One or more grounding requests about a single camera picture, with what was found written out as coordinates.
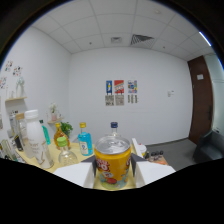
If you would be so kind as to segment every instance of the bottle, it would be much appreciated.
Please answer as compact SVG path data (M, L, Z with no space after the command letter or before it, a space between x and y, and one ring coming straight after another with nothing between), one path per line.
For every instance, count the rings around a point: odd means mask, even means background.
M2 148L6 155L5 159L9 159L9 160L18 162L15 154L12 153L12 150L11 150L8 140L3 139L1 142L1 145L2 145Z
M16 114L16 121L17 121L18 133L20 133L20 136L21 136L20 140L21 140L21 144L23 146L24 153L28 158L33 158L34 157L33 150L30 146L30 143L29 143L28 137L27 137L24 113Z
M70 166L79 163L75 153L68 150L68 142L66 137L57 138L58 145L60 147L61 153L58 156L58 161L61 166Z
M43 127L44 136L45 136L45 139L46 139L46 141L47 141L47 144L50 145L50 144L51 144L51 140L50 140L50 138L49 138L49 134L48 134L48 130L47 130L47 128L43 125L44 121L43 121L43 120L40 120L40 123L41 123L41 125L42 125L42 127Z
M149 158L149 161L150 161L150 162L153 162L153 161L154 161L154 158L155 158L155 153L152 152L152 153L151 153L151 156L150 156L150 158Z
M11 146L12 146L12 150L13 150L13 152L15 153L15 156L16 156L16 158L17 158L17 161L20 162L20 163L26 163L26 162L22 159L22 157L16 152L16 143L15 143L15 141L14 141L14 140L11 140L11 141L10 141L10 144L11 144Z
M159 160L162 160L162 158L163 158L163 151L160 151L159 152Z
M41 168L48 169L54 165L54 162L47 146L43 128L38 119L38 110L26 111L24 115L27 122L27 136L34 156Z
M12 112L9 115L9 121L10 121L10 126L11 126L12 134L14 137L14 141L16 142L17 149L19 151L23 151L23 147L22 147L21 140L20 140L21 136L19 136L20 133L18 133L16 115L14 112Z
M59 137L65 137L67 139L67 142L68 142L68 148L70 147L70 141L68 139L68 136L61 130L61 124L60 123L55 123L55 126L56 126L56 133L54 135L54 143L55 145L57 146L58 149L59 148L59 145L58 145L58 142L57 142L57 139Z
M90 133L86 130L86 123L80 123L81 133L78 135L80 151L83 156L89 156L93 154L92 140Z
M121 135L117 133L118 123L117 122L111 122L110 126L111 126L112 132L108 136L121 137Z

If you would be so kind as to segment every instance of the blue bottle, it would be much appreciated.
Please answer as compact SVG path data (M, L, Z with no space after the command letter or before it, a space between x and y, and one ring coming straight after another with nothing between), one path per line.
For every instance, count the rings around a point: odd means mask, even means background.
M40 123L41 123L41 125L43 127L43 131L44 131L44 136L45 136L46 142L47 142L48 145L50 145L51 144L51 140L49 138L49 134L48 134L47 128L43 125L43 123L44 123L43 120L40 120Z
M86 123L80 123L81 133L78 135L80 151L83 156L93 154L91 135L86 131Z

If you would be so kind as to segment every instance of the glass bottle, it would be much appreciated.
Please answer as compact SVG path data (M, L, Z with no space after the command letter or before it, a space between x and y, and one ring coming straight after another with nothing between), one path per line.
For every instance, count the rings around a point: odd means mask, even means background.
M43 131L44 131L44 136L45 136L45 139L47 141L47 144L50 145L51 144L51 140L50 140L50 137L49 137L49 134L48 134L48 130L47 128L44 126L44 121L43 120L40 120L40 123L43 127Z
M23 146L24 153L28 158L33 158L33 150L30 146L27 137L27 130L26 130L26 122L24 120L24 113L16 114L16 121L17 121L17 129L21 139L21 144Z
M75 153L68 150L68 142L66 137L57 138L58 145L60 147L61 153L58 156L58 161L61 166L70 166L79 163Z
M30 110L24 113L27 122L27 137L33 149L33 154L40 167L48 169L54 165L50 151L39 122L38 110Z
M56 133L54 135L54 143L55 145L57 146L58 149L60 149L59 145L58 145L58 142L57 142L57 139L59 137L65 137L67 139L67 142L68 142L68 148L70 147L70 141L68 139L68 136L61 130L61 124L60 123L55 123L55 126L56 126Z
M86 123L80 123L81 133L78 135L80 151L83 156L89 156L93 154L92 140L90 133L86 130Z

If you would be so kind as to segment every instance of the label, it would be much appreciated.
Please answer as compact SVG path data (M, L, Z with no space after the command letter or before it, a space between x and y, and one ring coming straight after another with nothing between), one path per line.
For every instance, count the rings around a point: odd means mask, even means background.
M88 154L87 142L80 142L80 150L82 154Z

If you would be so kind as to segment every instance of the table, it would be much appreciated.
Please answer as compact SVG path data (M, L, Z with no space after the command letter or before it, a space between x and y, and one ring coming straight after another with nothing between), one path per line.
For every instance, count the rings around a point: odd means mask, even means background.
M43 169L43 170L53 174L56 169L61 167L60 163L58 162L58 156L59 156L61 151L56 148L54 140L52 140L52 139L51 139L51 144L48 145L48 148L49 148L52 160L54 161L54 165L51 168L49 168L49 169ZM70 142L70 150L76 154L79 162L81 162L81 161L83 161L85 159L88 159L89 157L93 156L93 155L83 156L81 154L81 152L80 152L80 149L79 149L79 143ZM33 158L30 159L30 158L28 158L25 155L24 152L18 151L17 149L16 149L16 152L25 160L25 162L27 164L36 166L38 168L41 168L40 165L38 164L36 158L33 157ZM134 148L134 146L132 144L131 144L131 152L136 154L135 148ZM133 177L132 165L130 164L129 173L128 173L128 183L127 183L127 185L125 187L123 187L122 189L119 189L119 190L126 190L126 189L133 189L133 188L136 188L136 185L135 185L135 179ZM96 170L96 177L95 177L93 189L108 191L100 183L98 170Z

